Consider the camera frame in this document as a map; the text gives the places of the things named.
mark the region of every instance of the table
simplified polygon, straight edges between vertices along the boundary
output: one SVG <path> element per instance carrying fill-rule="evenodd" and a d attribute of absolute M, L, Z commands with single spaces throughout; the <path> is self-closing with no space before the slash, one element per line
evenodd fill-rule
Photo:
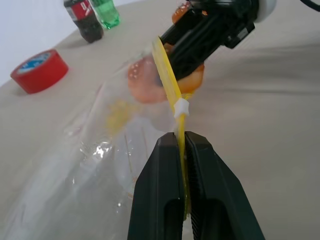
<path fill-rule="evenodd" d="M 87 45 L 78 31 L 56 49 L 70 67 L 25 94 L 0 88 L 0 230 L 40 156 L 103 81 L 171 25 L 176 1 L 120 6 L 122 23 Z M 240 179 L 266 239 L 314 239 L 320 225 L 320 14 L 280 0 L 236 49 L 205 63 L 188 130 L 204 135 Z"/>

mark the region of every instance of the tape roll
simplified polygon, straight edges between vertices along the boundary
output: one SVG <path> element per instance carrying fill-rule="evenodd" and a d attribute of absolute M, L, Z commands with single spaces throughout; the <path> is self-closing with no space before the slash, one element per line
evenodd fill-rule
<path fill-rule="evenodd" d="M 69 68 L 55 49 L 43 51 L 17 66 L 10 74 L 28 94 L 41 92 L 62 79 Z"/>

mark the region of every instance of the clear plastic bag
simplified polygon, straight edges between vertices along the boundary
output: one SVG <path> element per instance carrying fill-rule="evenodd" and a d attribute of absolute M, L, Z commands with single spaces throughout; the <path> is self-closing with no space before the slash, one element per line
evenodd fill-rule
<path fill-rule="evenodd" d="M 176 124 L 152 60 L 146 50 L 106 79 L 26 185 L 5 240 L 127 239 L 135 182 L 157 139 Z M 137 90 L 132 81 L 141 76 Z"/>

